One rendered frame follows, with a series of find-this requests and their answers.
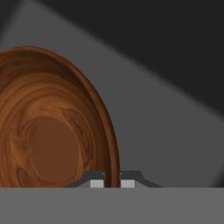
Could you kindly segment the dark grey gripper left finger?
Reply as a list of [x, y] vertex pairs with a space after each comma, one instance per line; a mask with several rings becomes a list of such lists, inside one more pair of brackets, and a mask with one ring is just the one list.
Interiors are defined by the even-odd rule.
[[103, 171], [84, 171], [81, 179], [67, 185], [69, 188], [103, 188]]

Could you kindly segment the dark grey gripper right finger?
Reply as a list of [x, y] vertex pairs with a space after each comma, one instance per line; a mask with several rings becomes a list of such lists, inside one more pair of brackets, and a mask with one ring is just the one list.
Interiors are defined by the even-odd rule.
[[121, 188], [157, 188], [158, 185], [144, 178], [140, 171], [121, 171]]

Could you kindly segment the brown wooden bowl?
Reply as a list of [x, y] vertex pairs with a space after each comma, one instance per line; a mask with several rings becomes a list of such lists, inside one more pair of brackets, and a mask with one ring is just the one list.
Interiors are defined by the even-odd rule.
[[0, 52], [0, 187], [63, 187], [86, 171], [120, 185], [116, 134], [93, 85], [55, 52]]

